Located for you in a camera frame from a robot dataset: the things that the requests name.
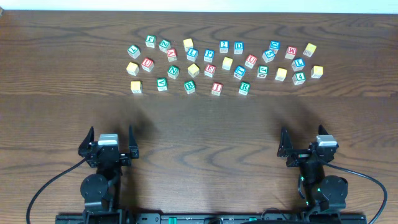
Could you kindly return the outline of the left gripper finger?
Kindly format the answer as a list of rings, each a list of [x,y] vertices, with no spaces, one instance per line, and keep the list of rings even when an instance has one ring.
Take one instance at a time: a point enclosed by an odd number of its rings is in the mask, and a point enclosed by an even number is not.
[[[132,126],[129,126],[129,150],[130,151],[138,151],[138,146],[136,143],[136,139],[133,134]]]
[[[94,141],[94,127],[91,127],[90,130],[88,131],[88,134],[84,138],[84,140],[81,142],[79,146],[79,150],[87,150],[90,148],[90,143]]]

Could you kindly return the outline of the green R block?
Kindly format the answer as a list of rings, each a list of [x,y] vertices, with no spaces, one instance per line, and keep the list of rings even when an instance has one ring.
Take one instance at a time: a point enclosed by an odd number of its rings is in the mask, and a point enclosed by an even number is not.
[[[251,84],[248,82],[241,82],[240,86],[239,86],[239,90],[238,93],[240,95],[247,95],[250,91],[251,88]]]

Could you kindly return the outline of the red u block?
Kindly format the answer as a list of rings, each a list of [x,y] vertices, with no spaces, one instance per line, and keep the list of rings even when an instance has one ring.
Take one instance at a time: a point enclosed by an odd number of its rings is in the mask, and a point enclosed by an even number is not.
[[[141,63],[141,67],[147,71],[147,72],[151,72],[154,68],[154,61],[152,59],[149,58],[145,58],[142,63]]]
[[[244,65],[248,68],[253,68],[255,66],[256,62],[257,62],[257,57],[252,54],[249,54],[245,60]]]

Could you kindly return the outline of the green N block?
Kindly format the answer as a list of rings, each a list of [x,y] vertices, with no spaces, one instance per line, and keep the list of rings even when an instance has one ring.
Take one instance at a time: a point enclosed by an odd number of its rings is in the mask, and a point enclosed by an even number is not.
[[[177,79],[179,76],[179,68],[175,65],[171,65],[167,70],[167,75],[174,80]]]

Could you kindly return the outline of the red E block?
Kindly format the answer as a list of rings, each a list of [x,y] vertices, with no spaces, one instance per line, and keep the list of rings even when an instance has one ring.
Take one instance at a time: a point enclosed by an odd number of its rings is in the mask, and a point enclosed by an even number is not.
[[[205,76],[213,78],[216,71],[216,67],[212,64],[207,64],[204,70]]]

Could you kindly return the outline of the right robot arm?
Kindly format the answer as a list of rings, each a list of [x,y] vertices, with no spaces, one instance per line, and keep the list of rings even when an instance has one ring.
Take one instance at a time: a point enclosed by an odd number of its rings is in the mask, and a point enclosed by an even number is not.
[[[281,129],[277,156],[287,159],[287,167],[300,169],[298,190],[307,203],[302,218],[308,222],[314,221],[317,215],[337,215],[346,207],[348,181],[336,175],[325,175],[323,168],[334,159],[338,148],[335,138],[322,125],[307,149],[294,149],[287,129]]]

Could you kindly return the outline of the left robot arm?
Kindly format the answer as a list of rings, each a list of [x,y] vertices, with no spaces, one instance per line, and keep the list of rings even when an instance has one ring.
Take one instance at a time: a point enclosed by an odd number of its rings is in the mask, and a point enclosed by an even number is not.
[[[128,152],[119,150],[117,134],[102,134],[94,140],[94,128],[78,148],[78,154],[85,159],[95,174],[81,183],[80,193],[85,200],[84,223],[134,223],[135,219],[127,209],[119,207],[122,167],[130,166],[139,158],[139,148],[129,127]]]

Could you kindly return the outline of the green 4 block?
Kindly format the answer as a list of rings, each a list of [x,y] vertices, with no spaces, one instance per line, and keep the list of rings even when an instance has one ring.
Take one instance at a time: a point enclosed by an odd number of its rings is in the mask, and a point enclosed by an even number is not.
[[[293,75],[292,81],[294,85],[301,85],[306,81],[306,76],[303,72],[297,72]]]

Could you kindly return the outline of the yellow G block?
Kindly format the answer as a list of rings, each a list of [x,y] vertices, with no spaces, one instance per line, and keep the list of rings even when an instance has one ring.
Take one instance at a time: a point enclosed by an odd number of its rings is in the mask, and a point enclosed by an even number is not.
[[[323,67],[319,65],[314,65],[311,69],[312,78],[320,78],[323,75]]]

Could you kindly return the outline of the yellow K block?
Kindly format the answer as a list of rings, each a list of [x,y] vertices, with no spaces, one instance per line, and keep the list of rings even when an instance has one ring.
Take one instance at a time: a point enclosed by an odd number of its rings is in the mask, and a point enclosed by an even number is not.
[[[131,82],[131,91],[133,94],[141,94],[142,93],[141,81],[132,81]]]

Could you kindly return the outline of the yellow S block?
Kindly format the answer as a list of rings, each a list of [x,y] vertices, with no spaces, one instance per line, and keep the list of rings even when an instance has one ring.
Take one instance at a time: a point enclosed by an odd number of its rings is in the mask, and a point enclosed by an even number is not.
[[[287,76],[287,70],[286,69],[284,69],[284,68],[278,68],[277,69],[276,75],[275,75],[275,79],[277,81],[280,81],[280,82],[284,81],[286,76]]]

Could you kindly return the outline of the blue L block right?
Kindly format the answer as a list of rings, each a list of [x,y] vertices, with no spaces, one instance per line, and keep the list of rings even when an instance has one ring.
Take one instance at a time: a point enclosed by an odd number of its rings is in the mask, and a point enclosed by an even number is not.
[[[302,58],[294,59],[292,62],[292,70],[294,72],[303,70],[304,66],[305,66],[305,62]]]

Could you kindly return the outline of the blue l block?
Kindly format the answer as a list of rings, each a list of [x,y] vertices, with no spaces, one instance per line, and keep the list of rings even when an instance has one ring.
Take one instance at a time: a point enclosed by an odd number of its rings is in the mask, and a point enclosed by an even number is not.
[[[198,57],[198,50],[194,48],[189,48],[187,51],[187,59],[189,61],[195,62]]]
[[[302,58],[294,59],[292,62],[292,70],[294,72],[303,70],[304,66],[305,66],[305,62]]]

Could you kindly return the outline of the green V block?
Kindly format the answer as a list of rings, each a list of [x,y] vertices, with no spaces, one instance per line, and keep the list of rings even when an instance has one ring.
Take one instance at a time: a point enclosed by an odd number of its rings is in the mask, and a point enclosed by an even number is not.
[[[157,79],[157,89],[159,91],[167,91],[167,79],[166,78],[158,78]]]

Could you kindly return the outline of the green J block right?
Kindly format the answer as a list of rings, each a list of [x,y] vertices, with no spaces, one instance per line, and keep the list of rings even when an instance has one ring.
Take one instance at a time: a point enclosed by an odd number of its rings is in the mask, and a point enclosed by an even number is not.
[[[268,75],[268,70],[269,70],[269,68],[266,65],[258,66],[257,77],[258,78],[266,78],[266,76]]]

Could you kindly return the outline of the green j block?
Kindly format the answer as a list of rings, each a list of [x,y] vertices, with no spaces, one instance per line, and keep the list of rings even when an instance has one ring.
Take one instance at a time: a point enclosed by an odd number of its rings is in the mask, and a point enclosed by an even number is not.
[[[268,75],[268,70],[269,70],[269,68],[266,65],[258,66],[257,77],[258,78],[266,78],[266,76]]]
[[[145,43],[146,43],[146,47],[154,48],[155,44],[156,44],[156,36],[147,35]]]

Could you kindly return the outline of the yellow block far right top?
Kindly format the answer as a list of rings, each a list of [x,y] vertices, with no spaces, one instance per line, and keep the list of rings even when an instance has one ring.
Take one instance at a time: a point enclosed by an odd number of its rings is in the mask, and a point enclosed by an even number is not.
[[[315,53],[316,49],[317,49],[316,45],[308,43],[306,48],[303,51],[303,55],[307,56],[307,57],[311,57]]]

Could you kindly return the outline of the green B block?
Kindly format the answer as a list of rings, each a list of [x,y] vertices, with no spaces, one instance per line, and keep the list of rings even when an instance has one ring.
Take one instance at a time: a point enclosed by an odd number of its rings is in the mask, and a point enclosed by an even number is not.
[[[184,85],[184,89],[185,89],[187,94],[191,94],[191,93],[196,92],[196,85],[195,85],[195,82],[193,80],[187,81],[183,85]]]

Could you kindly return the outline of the blue T block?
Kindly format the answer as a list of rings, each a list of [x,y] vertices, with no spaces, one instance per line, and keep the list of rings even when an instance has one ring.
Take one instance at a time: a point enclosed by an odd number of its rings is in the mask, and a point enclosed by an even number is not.
[[[243,76],[245,75],[245,73],[246,73],[246,69],[244,67],[238,65],[236,67],[236,69],[234,70],[233,77],[237,78],[238,80],[241,80],[243,78]]]

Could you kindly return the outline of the red M block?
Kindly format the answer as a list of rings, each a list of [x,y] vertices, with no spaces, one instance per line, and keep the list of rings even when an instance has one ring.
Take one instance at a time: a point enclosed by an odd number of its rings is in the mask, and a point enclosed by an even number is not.
[[[285,52],[285,58],[289,59],[289,60],[293,60],[295,58],[296,54],[297,54],[297,48],[288,46],[287,50]]]

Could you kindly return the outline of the red I block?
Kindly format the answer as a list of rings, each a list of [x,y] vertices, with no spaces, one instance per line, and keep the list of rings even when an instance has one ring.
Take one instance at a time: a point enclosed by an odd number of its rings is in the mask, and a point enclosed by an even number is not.
[[[211,94],[212,95],[216,95],[216,96],[220,96],[221,92],[222,92],[222,89],[223,89],[223,84],[214,82],[214,84],[211,87]]]

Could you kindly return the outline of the blue 5 block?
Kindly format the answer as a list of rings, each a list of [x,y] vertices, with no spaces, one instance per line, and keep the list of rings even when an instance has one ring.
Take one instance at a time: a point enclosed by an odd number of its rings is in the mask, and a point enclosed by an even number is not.
[[[275,58],[275,53],[272,50],[265,50],[262,54],[262,59],[265,63],[273,61]]]

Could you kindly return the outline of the green L block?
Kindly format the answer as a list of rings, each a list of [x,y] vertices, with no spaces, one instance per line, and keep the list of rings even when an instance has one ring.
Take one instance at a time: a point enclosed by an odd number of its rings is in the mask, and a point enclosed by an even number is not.
[[[133,59],[136,59],[140,56],[141,51],[140,51],[139,47],[137,47],[136,45],[131,45],[127,49],[127,53],[130,57],[132,57]]]

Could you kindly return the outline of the blue D block right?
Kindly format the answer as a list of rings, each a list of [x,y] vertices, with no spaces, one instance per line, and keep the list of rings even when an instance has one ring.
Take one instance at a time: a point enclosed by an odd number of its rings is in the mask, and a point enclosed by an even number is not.
[[[277,54],[279,49],[280,49],[280,42],[272,40],[269,45],[269,50],[273,51],[274,54]]]

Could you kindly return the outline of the blue d block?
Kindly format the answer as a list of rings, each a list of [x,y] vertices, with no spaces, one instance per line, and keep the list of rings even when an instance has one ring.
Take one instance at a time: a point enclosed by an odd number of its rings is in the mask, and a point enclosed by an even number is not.
[[[279,49],[280,49],[280,42],[272,40],[269,45],[269,50],[273,51],[274,54],[277,54]]]
[[[234,43],[234,54],[239,55],[242,54],[244,50],[243,42],[235,42]]]

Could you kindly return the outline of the yellow block centre left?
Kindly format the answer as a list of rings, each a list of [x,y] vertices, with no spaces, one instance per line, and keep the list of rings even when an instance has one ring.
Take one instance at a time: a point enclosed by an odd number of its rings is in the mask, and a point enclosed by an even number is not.
[[[187,68],[187,72],[192,78],[195,78],[200,73],[200,68],[193,63]]]

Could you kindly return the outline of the red A block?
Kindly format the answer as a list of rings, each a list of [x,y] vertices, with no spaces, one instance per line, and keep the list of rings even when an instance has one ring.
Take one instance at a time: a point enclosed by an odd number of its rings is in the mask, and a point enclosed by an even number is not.
[[[169,62],[173,62],[177,60],[177,52],[175,49],[168,49],[166,51],[167,59]]]

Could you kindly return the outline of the green Z block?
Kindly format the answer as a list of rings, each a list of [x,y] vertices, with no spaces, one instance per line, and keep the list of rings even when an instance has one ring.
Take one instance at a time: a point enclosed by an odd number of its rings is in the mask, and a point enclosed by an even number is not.
[[[159,43],[159,49],[164,53],[166,53],[170,48],[171,48],[171,42],[168,40],[164,39]]]

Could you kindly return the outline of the green J block far left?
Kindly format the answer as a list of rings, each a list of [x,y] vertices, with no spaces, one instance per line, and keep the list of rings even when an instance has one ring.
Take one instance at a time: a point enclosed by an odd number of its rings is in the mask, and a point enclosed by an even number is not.
[[[146,43],[146,47],[154,48],[155,44],[156,44],[156,36],[147,35],[145,43]]]

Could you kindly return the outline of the blue L block left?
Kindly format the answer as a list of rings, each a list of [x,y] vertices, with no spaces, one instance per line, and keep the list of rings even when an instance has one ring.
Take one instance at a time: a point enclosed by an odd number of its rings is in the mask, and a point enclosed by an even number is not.
[[[187,51],[187,59],[189,61],[195,62],[198,57],[198,50],[194,48],[189,48]]]

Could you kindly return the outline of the yellow block top middle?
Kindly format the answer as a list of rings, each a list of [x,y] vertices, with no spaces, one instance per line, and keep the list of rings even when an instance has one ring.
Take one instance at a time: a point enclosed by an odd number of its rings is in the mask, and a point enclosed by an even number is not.
[[[188,52],[190,49],[194,48],[193,40],[192,39],[184,39],[183,40],[184,50]]]

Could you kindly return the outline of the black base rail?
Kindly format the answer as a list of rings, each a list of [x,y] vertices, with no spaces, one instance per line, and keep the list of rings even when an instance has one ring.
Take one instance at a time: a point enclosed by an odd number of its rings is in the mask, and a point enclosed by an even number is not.
[[[298,216],[281,213],[265,213],[263,215],[232,215],[232,214],[206,214],[206,215],[178,215],[158,213],[129,214],[124,219],[109,215],[94,217],[88,215],[57,215],[55,223],[128,223],[128,224],[239,224],[239,223],[366,223],[364,215],[313,215],[309,220],[301,220]]]

